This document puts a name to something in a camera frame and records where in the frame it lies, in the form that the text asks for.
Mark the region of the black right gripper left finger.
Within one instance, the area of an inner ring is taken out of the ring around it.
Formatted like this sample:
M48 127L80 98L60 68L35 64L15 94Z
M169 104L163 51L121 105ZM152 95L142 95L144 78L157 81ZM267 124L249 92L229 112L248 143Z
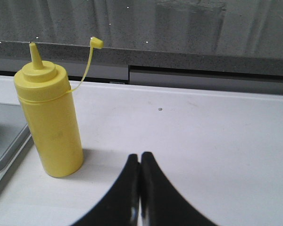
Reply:
M118 178L102 199L74 226L136 226L139 214L140 164L130 154Z

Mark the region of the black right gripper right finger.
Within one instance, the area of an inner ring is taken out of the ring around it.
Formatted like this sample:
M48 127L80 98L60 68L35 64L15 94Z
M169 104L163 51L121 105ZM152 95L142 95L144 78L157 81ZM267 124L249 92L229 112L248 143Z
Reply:
M144 226L215 225L175 189L151 152L141 156L140 197Z

